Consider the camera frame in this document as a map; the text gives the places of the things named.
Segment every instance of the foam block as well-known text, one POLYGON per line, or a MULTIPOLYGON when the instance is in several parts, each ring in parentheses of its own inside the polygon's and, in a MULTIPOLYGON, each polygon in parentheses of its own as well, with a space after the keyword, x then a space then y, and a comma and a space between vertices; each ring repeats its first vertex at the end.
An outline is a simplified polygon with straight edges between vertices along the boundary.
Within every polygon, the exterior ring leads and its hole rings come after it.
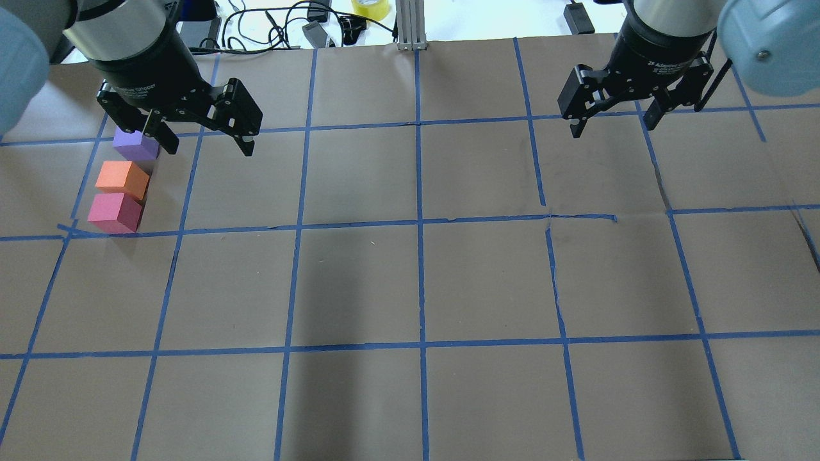
POLYGON ((125 133, 119 128, 114 132, 114 149, 125 160, 132 162, 156 160, 159 155, 159 143, 156 139, 143 136, 140 131, 125 133))
POLYGON ((137 231, 143 206, 127 194, 97 194, 91 204, 89 222, 107 234, 137 231))
POLYGON ((148 173, 134 162, 107 161, 102 163, 96 186, 108 194, 128 194, 134 200, 142 201, 148 188, 148 173))

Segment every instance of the blue tape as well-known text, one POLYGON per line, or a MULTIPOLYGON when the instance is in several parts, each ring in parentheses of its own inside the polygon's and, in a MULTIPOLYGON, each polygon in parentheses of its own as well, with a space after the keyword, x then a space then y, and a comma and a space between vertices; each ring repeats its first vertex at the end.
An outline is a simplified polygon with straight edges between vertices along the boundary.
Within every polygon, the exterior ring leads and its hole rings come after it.
POLYGON ((581 419, 578 416, 578 402, 575 394, 575 377, 572 375, 572 361, 569 350, 570 341, 567 338, 567 325, 564 323, 563 315, 561 314, 561 303, 558 296, 558 282, 555 274, 555 250, 553 247, 553 234, 551 229, 547 229, 545 232, 545 237, 547 240, 547 254, 549 255, 549 271, 553 283, 555 314, 558 317, 558 331, 561 334, 561 342, 563 344, 564 372, 567 375, 567 393, 569 394, 570 413, 572 415, 572 430, 575 432, 575 447, 578 451, 578 459, 584 461, 584 440, 581 434, 581 419))
POLYGON ((2 446, 3 438, 5 438, 6 436, 6 429, 8 428, 8 422, 11 419, 11 412, 14 411, 14 405, 17 401, 17 396, 20 394, 20 387, 23 384, 25 370, 29 366, 29 361, 31 360, 30 356, 31 353, 34 351, 34 342, 37 340, 37 334, 39 333, 40 325, 43 323, 43 316, 46 313, 48 300, 51 298, 51 293, 54 289, 54 281, 57 279, 57 274, 60 272, 60 267, 62 266, 62 261, 63 258, 66 256, 66 251, 68 250, 68 244, 70 242, 70 235, 68 235, 62 241, 62 248, 60 249, 60 254, 59 256, 57 256, 57 262, 54 264, 54 270, 52 271, 51 278, 48 279, 46 292, 43 295, 43 302, 40 303, 40 309, 37 312, 37 317, 34 321, 34 329, 31 331, 31 336, 29 337, 29 344, 26 347, 25 356, 23 358, 22 364, 20 365, 20 371, 17 373, 17 379, 14 383, 14 389, 11 391, 11 398, 9 399, 8 406, 6 407, 6 413, 3 415, 2 425, 0 426, 0 446, 2 446))
POLYGON ((760 126, 760 121, 758 120, 757 114, 754 113, 754 108, 752 107, 752 102, 749 100, 749 95, 746 93, 746 87, 743 85, 743 82, 740 81, 740 75, 737 73, 737 68, 732 67, 731 73, 735 75, 735 81, 737 81, 737 87, 740 89, 740 95, 743 96, 743 101, 746 103, 746 108, 749 111, 749 115, 752 117, 752 122, 754 123, 754 128, 758 131, 758 136, 760 136, 760 140, 764 143, 766 142, 766 135, 763 133, 763 128, 760 126))
MULTIPOLYGON (((213 72, 211 73, 211 84, 216 80, 216 73, 219 71, 220 56, 217 54, 214 60, 213 72)), ((139 443, 142 440, 143 426, 145 424, 145 415, 148 412, 148 401, 151 399, 151 389, 153 387, 154 372, 157 370, 157 351, 162 342, 162 332, 165 329, 165 319, 168 313, 168 303, 171 299, 171 288, 174 285, 174 275, 176 274, 176 264, 179 260, 180 249, 182 248, 182 239, 185 236, 183 230, 185 229, 185 220, 188 218, 188 206, 191 200, 191 191, 194 188, 194 178, 197 174, 197 165, 199 164, 199 154, 202 149, 203 135, 205 127, 199 128, 199 137, 197 138, 197 146, 194 150, 194 160, 191 164, 191 172, 188 176, 188 185, 185 189, 185 198, 182 205, 182 213, 180 216, 180 226, 176 232, 176 244, 174 247, 174 256, 171 259, 171 267, 168 269, 168 282, 165 286, 165 293, 162 296, 162 308, 160 309, 159 320, 157 321, 157 333, 154 336, 153 354, 151 356, 151 364, 148 366, 148 377, 145 381, 145 390, 143 391, 142 404, 139 407, 139 418, 137 420, 137 429, 134 433, 134 444, 131 446, 131 461, 137 460, 139 453, 139 443)))
POLYGON ((290 369, 291 341, 294 333, 294 310, 296 305, 296 282, 299 270, 299 252, 302 246, 302 224, 304 221, 305 190, 308 182, 308 154, 310 151, 311 120, 313 115, 313 92, 316 88, 317 50, 313 50, 310 69, 310 85, 307 92, 307 118, 305 120, 304 150, 302 153, 302 179, 299 186, 299 208, 296 221, 296 240, 294 242, 294 263, 290 273, 290 297, 288 300, 288 321, 285 328, 285 351, 282 357, 282 377, 279 387, 279 410, 276 415, 276 439, 274 460, 279 461, 282 455, 282 431, 285 425, 285 403, 288 391, 288 373, 290 369))
POLYGON ((427 320, 424 286, 424 200, 421 168, 421 58, 413 53, 413 75, 416 90, 416 219, 418 225, 418 321, 419 367, 421 374, 421 457, 430 461, 430 417, 427 404, 427 320))
POLYGON ((512 39, 515 48, 515 58, 518 61, 518 74, 521 76, 521 87, 524 90, 524 106, 526 107, 526 123, 530 129, 530 149, 532 149, 532 161, 535 165, 535 182, 538 186, 538 200, 541 206, 546 207, 544 198, 544 184, 541 182, 541 164, 538 160, 538 145, 535 141, 535 125, 532 122, 532 106, 530 104, 530 90, 526 86, 526 72, 524 71, 524 61, 521 59, 521 49, 518 46, 518 37, 512 39))

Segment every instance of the blue tape line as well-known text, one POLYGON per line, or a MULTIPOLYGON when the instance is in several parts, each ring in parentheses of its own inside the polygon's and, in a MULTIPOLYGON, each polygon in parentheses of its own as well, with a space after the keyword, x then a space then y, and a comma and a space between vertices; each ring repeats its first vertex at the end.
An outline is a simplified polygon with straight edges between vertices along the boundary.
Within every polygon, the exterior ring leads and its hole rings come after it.
POLYGON ((30 242, 38 240, 62 240, 62 235, 18 235, 0 237, 0 242, 30 242))
POLYGON ((421 168, 421 58, 413 52, 413 78, 416 90, 416 219, 418 225, 418 321, 419 367, 421 375, 421 457, 430 461, 430 416, 427 399, 427 320, 424 287, 424 188, 421 168))
POLYGON ((558 317, 558 331, 561 334, 563 344, 564 371, 567 374, 567 392, 569 394, 570 413, 572 414, 572 430, 575 432, 575 447, 578 451, 578 459, 584 461, 584 441, 581 435, 581 420, 578 416, 578 402, 575 394, 575 378, 572 375, 572 361, 570 359, 569 339, 567 338, 567 325, 564 323, 561 314, 561 303, 558 296, 558 282, 555 274, 555 250, 553 247, 553 234, 551 229, 545 232, 547 240, 547 254, 549 255, 549 271, 553 283, 553 298, 555 300, 555 314, 558 317))
POLYGON ((74 201, 74 207, 71 209, 71 219, 77 218, 77 208, 80 207, 80 201, 83 198, 83 192, 85 192, 85 186, 89 182, 89 175, 91 174, 91 166, 94 164, 94 159, 97 157, 97 151, 100 147, 100 139, 103 136, 103 131, 105 130, 105 124, 108 120, 108 114, 102 116, 102 121, 100 122, 100 129, 97 131, 97 138, 94 140, 94 147, 91 148, 91 155, 89 155, 89 161, 85 164, 85 172, 83 173, 83 180, 80 182, 80 190, 77 191, 77 198, 74 201))
POLYGON ((784 109, 817 109, 820 108, 820 103, 807 104, 774 104, 769 106, 752 106, 755 111, 778 111, 784 109))
POLYGON ((680 335, 630 335, 630 336, 581 336, 568 338, 572 345, 595 345, 610 343, 652 343, 659 341, 692 341, 700 340, 697 334, 680 335))
POLYGON ((466 123, 498 123, 502 121, 525 121, 525 116, 497 116, 485 118, 458 118, 452 120, 416 120, 415 125, 463 125, 466 123))
MULTIPOLYGON (((799 338, 820 336, 820 330, 781 330, 781 331, 724 331, 707 333, 710 340, 740 340, 753 338, 799 338)), ((646 343, 663 341, 700 341, 697 333, 672 335, 626 335, 626 336, 578 336, 558 338, 513 338, 504 340, 438 340, 426 341, 428 349, 469 348, 469 347, 504 347, 521 345, 571 345, 646 343)), ((383 349, 418 349, 421 341, 404 341, 388 343, 356 343, 341 345, 304 345, 291 346, 291 353, 338 352, 346 350, 383 350, 383 349)), ((284 346, 262 346, 217 349, 165 349, 165 350, 104 350, 81 352, 33 352, 31 354, 0 354, 0 360, 31 360, 43 358, 110 358, 110 357, 188 357, 201 355, 241 355, 241 354, 282 354, 284 346)))
POLYGON ((518 37, 512 39, 515 48, 515 58, 518 61, 518 74, 521 76, 521 87, 524 90, 524 106, 526 107, 526 123, 530 129, 530 148, 532 149, 532 162, 535 165, 535 182, 538 185, 538 200, 541 206, 546 207, 544 199, 544 184, 541 182, 541 164, 538 160, 538 145, 535 141, 535 125, 532 122, 532 106, 530 104, 530 90, 526 86, 526 72, 524 71, 524 61, 521 58, 521 48, 518 46, 518 37))
POLYGON ((279 387, 279 410, 276 415, 276 440, 274 444, 274 460, 279 461, 282 455, 282 431, 285 425, 285 403, 288 391, 288 373, 290 370, 290 349, 294 334, 294 310, 296 306, 296 283, 299 270, 299 252, 302 246, 302 224, 304 222, 305 191, 308 183, 308 159, 310 152, 311 120, 313 117, 313 93, 316 88, 316 62, 318 52, 313 50, 310 85, 307 92, 307 117, 305 120, 304 150, 302 152, 302 179, 299 186, 299 208, 296 220, 296 239, 294 242, 294 263, 290 273, 290 297, 288 300, 288 321, 285 328, 285 351, 282 357, 282 377, 279 387))
POLYGON ((726 428, 729 446, 731 447, 731 453, 735 457, 735 459, 740 459, 740 451, 737 447, 735 431, 731 425, 731 419, 729 418, 729 410, 726 407, 726 400, 723 398, 723 390, 720 384, 720 378, 718 377, 718 368, 715 366, 714 358, 712 356, 712 346, 709 344, 709 337, 706 333, 704 319, 700 313, 700 305, 698 304, 698 298, 695 295, 695 284, 692 282, 692 276, 689 271, 689 263, 686 261, 686 255, 683 252, 681 236, 678 233, 674 215, 670 213, 667 215, 667 217, 669 219, 669 226, 672 228, 672 237, 675 240, 677 255, 678 258, 681 260, 681 268, 683 269, 683 275, 686 279, 686 288, 689 291, 689 298, 692 302, 692 309, 695 311, 695 320, 698 323, 698 331, 700 333, 701 342, 704 345, 704 352, 706 353, 706 362, 709 366, 709 373, 712 376, 712 383, 714 384, 715 396, 717 397, 717 405, 720 407, 721 416, 723 417, 723 426, 726 428))
POLYGON ((2 446, 3 438, 5 438, 6 436, 6 429, 8 428, 8 422, 11 419, 11 412, 14 410, 14 405, 17 401, 17 396, 20 394, 20 387, 23 384, 23 376, 25 376, 25 370, 29 366, 29 361, 31 360, 30 356, 31 353, 34 351, 34 342, 37 340, 37 334, 40 331, 40 325, 43 323, 43 316, 46 313, 48 300, 51 298, 51 293, 54 289, 54 281, 57 279, 57 274, 60 272, 60 267, 62 266, 63 258, 66 256, 66 251, 68 250, 69 242, 71 242, 70 235, 68 235, 62 241, 62 248, 60 249, 60 254, 59 256, 57 256, 57 262, 54 264, 54 270, 52 271, 51 278, 48 279, 46 292, 43 295, 43 302, 40 303, 40 309, 37 312, 37 317, 34 321, 34 329, 31 331, 31 336, 29 337, 29 344, 25 350, 23 363, 20 365, 20 371, 17 373, 17 379, 14 383, 14 389, 11 391, 11 398, 9 399, 8 406, 6 407, 6 413, 3 416, 2 425, 0 426, 0 446, 2 446))
POLYGON ((738 331, 727 333, 708 333, 710 340, 742 340, 749 338, 800 338, 820 336, 820 330, 783 330, 783 331, 738 331))
POLYGON ((769 207, 736 207, 736 208, 688 208, 670 210, 673 215, 686 214, 713 214, 713 213, 740 213, 740 212, 780 212, 795 210, 820 210, 820 204, 810 205, 773 205, 769 207))
POLYGON ((732 67, 731 73, 735 75, 735 81, 737 81, 737 87, 740 88, 740 95, 743 96, 743 101, 746 103, 746 108, 749 111, 749 115, 752 117, 752 122, 754 123, 754 128, 758 131, 758 136, 760 136, 760 140, 764 143, 766 142, 766 135, 763 133, 763 128, 760 126, 760 121, 758 121, 757 114, 754 113, 754 108, 752 107, 752 102, 749 100, 749 95, 746 93, 746 87, 743 85, 743 82, 740 81, 740 75, 737 73, 737 68, 732 67))
MULTIPOLYGON (((211 73, 211 85, 216 80, 216 74, 219 71, 220 57, 217 54, 214 59, 213 71, 211 73)), ((182 204, 182 214, 180 216, 180 226, 177 231, 176 244, 174 247, 174 255, 171 258, 171 267, 168 269, 168 282, 165 286, 165 293, 162 296, 162 308, 160 309, 159 320, 157 321, 157 333, 154 336, 153 354, 151 357, 151 364, 148 367, 148 378, 145 381, 145 390, 143 392, 143 401, 139 408, 139 418, 137 420, 137 429, 134 433, 134 444, 131 446, 131 461, 137 460, 139 453, 139 443, 142 440, 143 426, 145 424, 145 415, 148 412, 148 401, 151 399, 151 389, 153 387, 154 372, 157 370, 157 351, 162 342, 162 332, 165 329, 165 319, 168 313, 168 303, 171 299, 171 288, 174 285, 174 275, 176 274, 176 264, 179 260, 180 249, 182 248, 182 239, 185 236, 183 230, 185 229, 185 220, 188 218, 188 206, 191 201, 191 191, 194 188, 194 178, 197 174, 197 166, 199 164, 199 154, 202 149, 203 135, 205 127, 199 128, 199 137, 197 138, 197 146, 194 150, 194 159, 191 164, 191 172, 188 176, 188 185, 185 189, 185 198, 182 204)))

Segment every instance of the table surface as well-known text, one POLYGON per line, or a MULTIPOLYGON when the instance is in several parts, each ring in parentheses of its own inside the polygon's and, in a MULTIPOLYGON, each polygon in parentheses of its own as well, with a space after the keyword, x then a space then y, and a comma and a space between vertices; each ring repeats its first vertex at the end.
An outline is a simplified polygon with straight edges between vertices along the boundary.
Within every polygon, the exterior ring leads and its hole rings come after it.
POLYGON ((820 93, 572 139, 612 45, 201 57, 254 155, 175 125, 122 236, 98 75, 54 67, 0 139, 0 460, 814 459, 820 93))

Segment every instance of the grid line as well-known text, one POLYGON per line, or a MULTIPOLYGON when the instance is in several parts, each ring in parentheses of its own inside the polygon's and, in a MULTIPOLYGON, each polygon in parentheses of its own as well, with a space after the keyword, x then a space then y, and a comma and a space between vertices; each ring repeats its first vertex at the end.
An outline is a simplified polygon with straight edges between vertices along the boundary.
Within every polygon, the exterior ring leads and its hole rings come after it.
POLYGON ((584 439, 581 434, 581 419, 578 416, 578 401, 575 393, 575 377, 572 375, 572 361, 570 358, 569 339, 567 338, 567 325, 564 323, 561 314, 561 302, 558 296, 558 279, 555 271, 555 250, 553 247, 553 234, 550 228, 545 232, 547 240, 547 254, 549 255, 549 272, 553 283, 553 297, 555 299, 555 315, 558 318, 558 331, 561 335, 563 347, 564 372, 567 376, 567 394, 569 398, 570 414, 572 415, 572 430, 575 434, 575 447, 580 461, 585 460, 584 439))
MULTIPOLYGON (((103 131, 105 129, 107 118, 105 116, 102 117, 100 121, 100 127, 97 131, 97 139, 95 140, 95 146, 99 144, 99 138, 103 135, 103 131)), ((88 165, 92 162, 91 157, 93 156, 93 151, 89 153, 89 160, 86 164, 86 169, 84 171, 83 179, 80 182, 84 184, 87 182, 88 175, 90 172, 90 167, 88 165)), ((83 190, 80 189, 77 191, 77 196, 75 197, 75 206, 80 201, 80 196, 82 195, 83 190)), ((77 220, 71 223, 71 228, 77 227, 77 220)), ((62 267, 63 259, 66 256, 66 252, 68 251, 68 245, 71 242, 71 233, 68 232, 65 238, 62 238, 62 247, 60 248, 60 253, 57 256, 57 261, 54 263, 54 270, 52 271, 51 277, 48 279, 48 285, 46 285, 45 293, 43 294, 43 301, 40 303, 40 308, 37 312, 37 317, 34 320, 34 328, 31 331, 31 336, 29 336, 29 343, 25 350, 25 355, 23 357, 23 361, 20 364, 20 370, 17 372, 17 379, 14 383, 14 388, 11 391, 11 397, 8 401, 8 406, 6 407, 6 412, 3 414, 2 425, 0 425, 0 446, 2 446, 3 439, 6 437, 6 430, 8 429, 8 423, 11 421, 11 413, 14 411, 15 403, 17 401, 17 396, 20 394, 20 387, 23 384, 23 378, 25 377, 25 371, 28 369, 29 361, 31 360, 31 354, 34 352, 34 343, 37 341, 37 334, 40 330, 40 325, 43 323, 43 318, 45 317, 46 308, 48 307, 48 301, 51 299, 51 293, 54 289, 54 283, 57 280, 57 275, 60 272, 60 268, 62 267)))
POLYGON ((749 100, 749 95, 746 93, 746 87, 743 85, 743 82, 740 81, 740 74, 737 73, 737 67, 733 66, 731 68, 731 73, 735 75, 735 81, 737 82, 737 88, 740 89, 740 95, 743 96, 743 101, 746 103, 746 107, 749 110, 749 116, 752 117, 752 122, 754 123, 754 128, 758 131, 758 136, 760 136, 760 140, 762 142, 766 142, 766 135, 763 133, 763 127, 760 126, 760 121, 758 120, 757 114, 754 113, 754 107, 752 107, 752 102, 749 100))
MULTIPOLYGON (((737 107, 704 107, 701 112, 757 112, 757 111, 776 111, 788 109, 817 109, 820 108, 820 103, 795 103, 795 104, 769 104, 763 106, 754 106, 749 103, 747 106, 737 107)), ((695 113, 691 107, 679 107, 675 109, 672 114, 676 113, 695 113)), ((635 111, 612 111, 601 112, 595 116, 634 116, 635 111)), ((526 121, 528 116, 501 116, 501 117, 483 117, 483 118, 463 118, 463 119, 440 119, 440 120, 419 120, 419 121, 400 121, 400 122, 386 122, 386 123, 366 123, 354 125, 327 125, 327 126, 312 126, 311 131, 323 130, 360 130, 366 128, 392 128, 397 126, 415 126, 415 125, 461 125, 467 123, 494 123, 500 121, 526 121)), ((533 115, 532 120, 557 120, 562 119, 561 114, 539 114, 533 115)), ((305 131, 304 126, 288 126, 282 128, 263 128, 259 130, 260 134, 265 133, 287 133, 287 132, 302 132, 305 131)), ((177 133, 180 138, 195 138, 200 136, 196 133, 177 133)), ((227 136, 220 131, 206 131, 202 136, 227 136)), ((48 140, 34 140, 34 141, 0 141, 0 147, 17 147, 17 146, 36 146, 36 145, 51 145, 51 144, 77 144, 77 143, 93 143, 96 138, 77 138, 77 139, 48 139, 48 140)), ((113 141, 112 137, 103 137, 99 139, 101 142, 113 141)))
MULTIPOLYGON (((211 73, 211 85, 216 81, 216 73, 219 71, 219 55, 216 55, 211 73)), ((171 301, 171 289, 174 285, 174 275, 176 274, 176 264, 179 260, 180 250, 182 248, 182 240, 185 234, 182 232, 185 229, 185 221, 188 218, 188 206, 191 201, 191 192, 194 188, 194 178, 197 174, 197 165, 199 164, 199 154, 203 144, 203 133, 205 127, 199 128, 199 137, 197 138, 197 146, 194 150, 194 159, 191 163, 191 171, 188 176, 188 184, 185 188, 185 197, 182 205, 182 213, 180 216, 180 226, 176 233, 176 243, 174 247, 174 255, 171 258, 171 266, 168 269, 168 282, 165 286, 165 293, 162 296, 162 308, 160 309, 159 320, 157 321, 157 332, 154 336, 153 354, 151 355, 151 364, 148 366, 148 377, 145 380, 145 390, 143 392, 142 404, 139 407, 139 417, 137 419, 137 428, 134 432, 134 444, 131 446, 131 461, 136 461, 139 453, 139 443, 142 440, 143 426, 145 424, 145 416, 148 412, 148 401, 151 398, 151 389, 153 386, 154 372, 157 370, 157 351, 162 342, 162 332, 165 328, 165 319, 168 313, 168 303, 171 301)))
POLYGON ((515 48, 515 58, 518 61, 518 74, 521 76, 521 87, 524 90, 524 106, 526 107, 526 124, 530 130, 530 148, 532 149, 532 162, 535 167, 535 182, 538 185, 538 200, 541 206, 546 207, 544 198, 544 183, 541 181, 541 164, 538 160, 538 145, 535 142, 535 126, 532 122, 532 106, 530 105, 530 90, 526 85, 526 72, 524 71, 524 61, 521 58, 521 48, 518 46, 518 37, 512 39, 515 48))
POLYGON ((421 58, 413 50, 413 82, 416 96, 416 219, 418 229, 418 336, 421 379, 421 458, 430 461, 430 414, 427 405, 427 320, 424 286, 424 201, 421 169, 421 58))
POLYGON ((709 344, 709 337, 707 335, 706 326, 704 324, 704 319, 700 313, 700 306, 698 304, 697 295, 695 294, 695 284, 692 282, 692 275, 689 271, 689 264, 686 262, 686 255, 683 251, 683 243, 681 242, 681 236, 678 233, 677 224, 675 223, 675 215, 671 212, 672 206, 669 203, 669 197, 667 196, 666 188, 663 186, 663 177, 658 166, 658 159, 655 155, 652 139, 649 137, 649 131, 647 130, 646 124, 644 123, 644 118, 640 114, 642 112, 640 102, 635 101, 635 109, 637 109, 639 113, 638 119, 640 120, 640 127, 644 132, 646 148, 649 150, 649 158, 651 159, 655 167, 655 175, 658 180, 658 190, 660 191, 660 194, 663 196, 663 203, 667 209, 669 226, 672 229, 672 238, 675 240, 677 255, 678 258, 681 260, 681 270, 683 271, 683 276, 686 280, 686 288, 689 291, 689 298, 692 303, 692 310, 695 314, 695 321, 698 324, 698 332, 700 335, 701 343, 704 347, 704 354, 706 355, 706 362, 708 364, 709 374, 712 377, 712 384, 715 390, 715 397, 717 398, 717 405, 718 407, 720 407, 720 412, 723 419, 723 426, 726 429, 727 439, 729 440, 729 446, 731 447, 732 455, 735 457, 735 459, 740 459, 740 451, 737 447, 735 431, 731 425, 731 419, 729 418, 726 400, 723 398, 723 390, 720 383, 720 377, 718 376, 718 369, 715 366, 714 358, 712 356, 712 346, 709 344))
POLYGON ((285 425, 285 405, 287 403, 288 373, 290 370, 291 340, 294 333, 294 310, 296 306, 296 283, 299 270, 299 251, 302 246, 302 228, 305 208, 305 191, 308 182, 308 159, 310 153, 311 119, 313 114, 313 92, 316 87, 316 62, 318 52, 313 50, 310 85, 307 92, 307 116, 305 118, 305 137, 302 152, 302 179, 299 186, 299 206, 296 219, 296 238, 294 241, 294 262, 290 273, 290 297, 288 300, 288 320, 285 328, 285 349, 282 357, 282 375, 279 388, 279 409, 276 414, 276 435, 273 459, 279 461, 282 455, 282 434, 285 425))
MULTIPOLYGON (((820 336, 820 330, 775 330, 775 331, 723 331, 707 333, 710 340, 744 340, 758 338, 800 338, 820 336)), ((650 343, 665 341, 693 341, 701 340, 700 333, 668 334, 668 335, 624 335, 624 336, 568 336, 565 340, 557 338, 512 338, 496 340, 437 340, 426 341, 428 349, 449 349, 469 347, 504 347, 518 345, 562 345, 564 341, 570 345, 588 344, 617 344, 617 343, 650 343)), ((291 346, 292 354, 310 354, 316 352, 333 352, 345 350, 385 350, 385 349, 418 349, 420 341, 381 342, 381 343, 352 343, 335 345, 305 345, 291 346)), ((262 346, 240 348, 215 349, 159 349, 146 350, 103 350, 103 351, 75 351, 75 352, 33 352, 31 354, 0 354, 0 360, 22 360, 28 357, 31 360, 42 359, 73 359, 73 358, 111 358, 111 357, 189 357, 200 355, 241 355, 241 354, 282 354, 285 347, 262 346)))

